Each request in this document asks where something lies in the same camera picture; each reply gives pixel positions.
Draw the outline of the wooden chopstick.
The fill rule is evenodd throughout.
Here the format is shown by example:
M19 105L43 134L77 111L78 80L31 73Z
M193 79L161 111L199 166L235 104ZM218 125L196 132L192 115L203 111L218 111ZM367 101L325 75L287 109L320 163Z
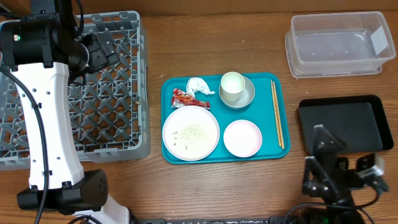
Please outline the wooden chopstick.
M272 87L273 87L273 91L274 91L274 101L275 101L275 109L276 109L276 114L277 114L280 146L282 149L285 149L284 137L283 137L283 132L282 132L282 124L281 124L281 120L280 120L279 102L277 99L276 85L275 85L274 81L272 81Z
M282 149L284 148L282 138L281 138L281 133L280 133L280 123L279 123L279 115L278 115L278 106L277 106L277 97L276 97L276 92L275 92L275 85L272 80L271 82L271 92L272 92L272 100L273 100L273 107L274 107L274 116L275 116L275 123L276 123L276 130L277 130L277 137L278 137L278 143L279 147Z

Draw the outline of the small pink bowl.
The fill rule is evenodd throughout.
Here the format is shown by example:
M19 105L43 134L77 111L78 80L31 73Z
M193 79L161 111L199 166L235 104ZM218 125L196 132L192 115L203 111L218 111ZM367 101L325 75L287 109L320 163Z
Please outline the small pink bowl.
M223 134L227 150L236 157L251 157L262 146L262 133L251 121L240 119L230 123Z

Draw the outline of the grey saucer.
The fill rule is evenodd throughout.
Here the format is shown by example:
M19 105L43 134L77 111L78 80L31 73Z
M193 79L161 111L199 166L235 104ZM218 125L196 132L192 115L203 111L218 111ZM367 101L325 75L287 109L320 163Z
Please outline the grey saucer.
M255 87L249 78L244 77L245 87L241 92L241 96L235 101L228 101L224 98L223 89L219 86L219 96L222 102L229 108L234 110L240 110L247 107L255 97Z

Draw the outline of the cream paper cup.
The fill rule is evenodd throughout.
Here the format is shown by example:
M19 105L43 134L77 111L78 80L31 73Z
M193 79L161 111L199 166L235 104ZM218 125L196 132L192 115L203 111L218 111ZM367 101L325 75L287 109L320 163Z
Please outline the cream paper cup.
M245 79L238 72L228 72L221 77L222 98L227 101L236 101L245 87Z

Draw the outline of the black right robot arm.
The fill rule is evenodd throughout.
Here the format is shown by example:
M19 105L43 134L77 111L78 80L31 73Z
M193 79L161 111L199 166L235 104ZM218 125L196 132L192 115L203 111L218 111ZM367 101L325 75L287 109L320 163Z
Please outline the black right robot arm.
M302 215L302 223L364 223L363 216L373 223L371 216L364 211L374 205L384 192L389 191L382 176L384 160L373 152L360 157L356 167L349 169L347 157L338 156L344 149L336 136L322 124L313 127L313 155L305 158L302 181L302 193L318 197L323 202L307 202L291 208L284 217L301 208L307 211ZM375 198L368 203L357 205L352 191L370 187L375 191Z

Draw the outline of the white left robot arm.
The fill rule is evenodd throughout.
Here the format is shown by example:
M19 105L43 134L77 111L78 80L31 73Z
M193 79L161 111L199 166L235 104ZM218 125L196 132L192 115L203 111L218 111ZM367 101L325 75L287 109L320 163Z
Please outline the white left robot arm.
M30 15L1 25L1 73L17 87L30 153L29 186L18 206L72 216L73 223L132 223L108 192L103 170L85 171L76 153L68 86L115 64L111 44L83 35L84 19L65 0L32 1Z

